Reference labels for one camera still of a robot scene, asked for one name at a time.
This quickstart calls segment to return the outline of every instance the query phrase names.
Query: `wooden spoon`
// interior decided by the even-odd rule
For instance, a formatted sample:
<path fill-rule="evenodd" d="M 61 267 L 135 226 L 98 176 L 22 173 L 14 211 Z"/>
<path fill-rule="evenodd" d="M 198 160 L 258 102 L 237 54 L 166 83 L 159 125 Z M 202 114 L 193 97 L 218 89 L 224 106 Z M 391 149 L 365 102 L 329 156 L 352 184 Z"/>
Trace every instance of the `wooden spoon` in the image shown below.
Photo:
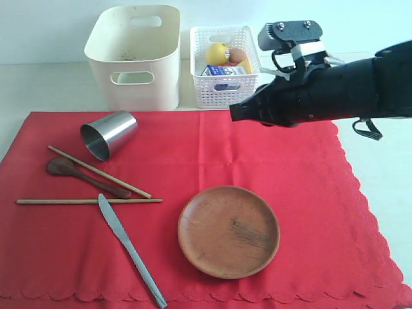
<path fill-rule="evenodd" d="M 80 170 L 78 170 L 75 167 L 74 163 L 67 158 L 58 157 L 58 158 L 54 158 L 50 160 L 49 163 L 47 164 L 46 170 L 50 174 L 55 175 L 55 176 L 74 176 L 74 177 L 83 179 L 100 189 L 103 189 L 107 192 L 114 194 L 115 196 L 119 198 L 130 198 L 131 197 L 131 192 L 128 190 L 124 190 L 124 189 L 115 187 L 113 185 L 100 182 L 82 173 Z"/>

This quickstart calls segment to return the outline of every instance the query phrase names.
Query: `plastic bin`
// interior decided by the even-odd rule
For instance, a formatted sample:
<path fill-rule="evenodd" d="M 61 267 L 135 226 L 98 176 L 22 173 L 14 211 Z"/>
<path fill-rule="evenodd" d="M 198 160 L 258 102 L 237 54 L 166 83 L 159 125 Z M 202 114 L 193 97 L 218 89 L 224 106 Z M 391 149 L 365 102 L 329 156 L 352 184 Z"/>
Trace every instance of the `plastic bin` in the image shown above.
<path fill-rule="evenodd" d="M 214 42 L 224 42 L 229 48 L 246 51 L 252 74 L 231 76 L 201 76 L 207 67 L 205 55 Z M 191 74 L 199 108 L 225 109 L 251 96 L 258 87 L 260 60 L 248 26 L 201 26 L 191 28 Z M 221 90 L 231 85 L 232 90 Z"/>
<path fill-rule="evenodd" d="M 180 12 L 167 5 L 116 6 L 84 47 L 110 110 L 168 111 L 179 103 Z"/>

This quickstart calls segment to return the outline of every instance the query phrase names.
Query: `red tablecloth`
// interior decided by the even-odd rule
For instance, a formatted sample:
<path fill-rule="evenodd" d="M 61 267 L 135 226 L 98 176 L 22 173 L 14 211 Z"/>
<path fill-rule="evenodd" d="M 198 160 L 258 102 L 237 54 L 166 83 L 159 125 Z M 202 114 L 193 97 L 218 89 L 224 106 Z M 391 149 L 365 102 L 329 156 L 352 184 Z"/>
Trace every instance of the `red tablecloth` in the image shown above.
<path fill-rule="evenodd" d="M 156 308 L 97 205 L 15 204 L 97 197 L 87 183 L 45 172 L 56 156 L 48 145 L 164 199 L 113 208 L 169 308 L 412 306 L 331 122 L 288 129 L 231 122 L 228 111 L 135 113 L 138 133 L 99 162 L 79 127 L 104 115 L 31 113 L 1 162 L 0 308 Z M 276 213 L 279 251 L 254 276 L 209 277 L 178 246 L 185 203 L 215 185 L 254 191 Z"/>

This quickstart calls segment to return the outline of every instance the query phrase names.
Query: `white bin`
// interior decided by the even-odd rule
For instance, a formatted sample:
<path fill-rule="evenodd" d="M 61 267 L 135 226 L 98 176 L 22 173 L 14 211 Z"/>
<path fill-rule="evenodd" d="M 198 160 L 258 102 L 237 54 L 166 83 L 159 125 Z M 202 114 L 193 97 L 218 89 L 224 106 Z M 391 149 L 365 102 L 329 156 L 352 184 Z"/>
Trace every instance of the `white bin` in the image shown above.
<path fill-rule="evenodd" d="M 207 67 L 205 55 L 212 43 L 226 43 L 229 48 L 246 51 L 252 74 L 201 76 Z M 190 33 L 191 74 L 199 108 L 225 109 L 251 96 L 258 87 L 260 60 L 248 26 L 201 26 Z M 238 89 L 219 90 L 216 85 L 238 85 Z"/>
<path fill-rule="evenodd" d="M 116 6 L 84 47 L 110 110 L 168 111 L 179 103 L 180 12 L 167 5 Z"/>

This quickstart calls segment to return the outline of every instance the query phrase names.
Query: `chopsticks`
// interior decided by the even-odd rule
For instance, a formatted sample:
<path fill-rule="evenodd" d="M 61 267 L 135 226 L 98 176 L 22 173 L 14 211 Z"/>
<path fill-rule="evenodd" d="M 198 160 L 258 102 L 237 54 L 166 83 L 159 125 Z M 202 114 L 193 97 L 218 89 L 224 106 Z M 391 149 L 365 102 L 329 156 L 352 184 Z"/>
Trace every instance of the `chopsticks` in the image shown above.
<path fill-rule="evenodd" d="M 130 204 L 130 203 L 160 203 L 163 201 L 161 198 L 112 198 L 108 199 L 108 202 L 113 204 Z M 25 205 L 63 205 L 63 204 L 97 204 L 96 199 L 84 199 L 84 200 L 17 200 L 17 204 Z"/>
<path fill-rule="evenodd" d="M 74 156 L 71 156 L 70 154 L 65 153 L 64 151 L 61 151 L 61 150 L 59 150 L 59 149 L 57 149 L 53 146 L 50 146 L 50 145 L 48 146 L 48 149 L 51 149 L 52 151 L 54 151 L 55 153 L 58 153 L 59 155 L 65 156 L 67 159 L 70 159 L 71 161 L 76 162 L 77 164 L 89 169 L 90 171 L 92 171 L 92 172 L 94 172 L 94 173 L 96 173 L 100 176 L 103 176 L 104 178 L 106 178 L 108 180 L 111 180 L 112 182 L 115 182 L 115 183 L 117 183 L 117 184 L 119 184 L 119 185 L 133 191 L 133 192 L 136 192 L 136 193 L 140 194 L 141 196 L 143 196 L 145 198 L 150 199 L 152 197 L 151 194 L 149 194 L 149 193 L 147 193 L 143 190 L 140 190 L 136 187 L 133 187 L 132 185 L 128 184 L 127 182 L 124 182 L 124 181 L 122 181 L 122 180 L 120 180 L 120 179 L 118 179 L 114 176 L 111 176 L 110 174 L 105 173 L 104 171 L 101 171 L 101 170 L 97 169 L 96 167 L 93 167 L 93 166 L 91 166 L 87 163 L 84 163 L 83 161 L 75 158 Z"/>

